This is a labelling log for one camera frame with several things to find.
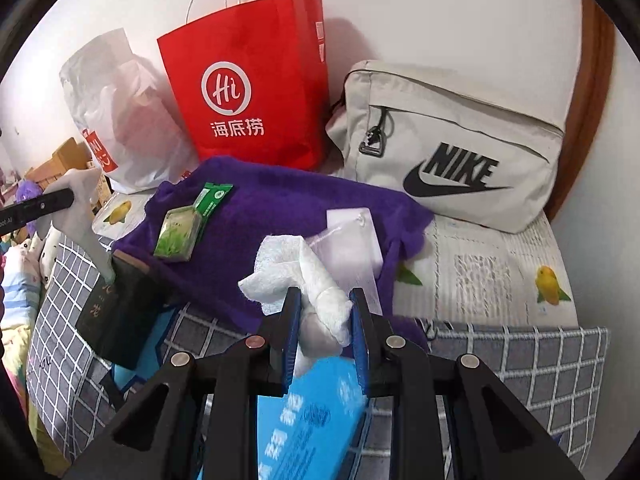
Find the red paper bag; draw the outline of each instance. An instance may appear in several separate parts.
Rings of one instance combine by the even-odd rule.
[[[158,39],[200,160],[316,168],[329,91],[322,0],[255,0]]]

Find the white plastic bag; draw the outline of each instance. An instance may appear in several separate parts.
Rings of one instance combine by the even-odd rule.
[[[369,311],[382,316],[382,307],[369,256],[367,218],[344,222],[306,239],[306,243],[326,267],[345,294],[356,287],[364,291]]]
[[[63,65],[66,105],[117,191],[176,182],[197,166],[193,145],[167,112],[124,29],[94,38]]]

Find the purple cloth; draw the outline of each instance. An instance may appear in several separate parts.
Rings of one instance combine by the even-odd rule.
[[[153,251],[164,215],[191,205],[206,182],[234,188],[213,211],[188,262],[167,263]],[[260,304],[249,301],[238,281],[254,272],[255,255],[267,235],[309,237],[326,229],[326,210],[368,207],[384,259],[377,280],[383,313],[392,314],[398,262],[416,255],[433,214],[407,195],[333,176],[213,157],[179,182],[163,182],[146,204],[146,218],[114,243],[146,262],[203,312],[254,332]]]
[[[18,188],[15,191],[15,202],[20,203],[25,200],[30,200],[31,198],[36,198],[42,194],[42,190],[40,186],[31,180],[21,180],[18,183]],[[33,238],[33,235],[36,232],[36,221],[32,220],[27,224],[27,232],[29,233],[29,238]]]

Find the blue box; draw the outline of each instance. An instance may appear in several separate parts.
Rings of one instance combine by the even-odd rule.
[[[353,360],[319,360],[282,399],[258,397],[258,480],[332,480],[366,397]]]

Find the red and white label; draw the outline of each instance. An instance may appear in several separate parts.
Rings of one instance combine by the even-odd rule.
[[[95,158],[98,159],[98,162],[100,162],[100,165],[102,166],[102,169],[105,173],[109,173],[110,171],[118,169],[118,165],[111,158],[111,155],[109,155],[109,152],[107,152],[95,132],[89,133],[89,130],[84,129],[82,131],[82,136],[84,137],[84,140],[86,140],[86,143],[89,145],[89,148],[91,148],[91,151],[94,152]]]
[[[316,22],[316,35],[318,36],[318,40],[324,40],[324,23]]]

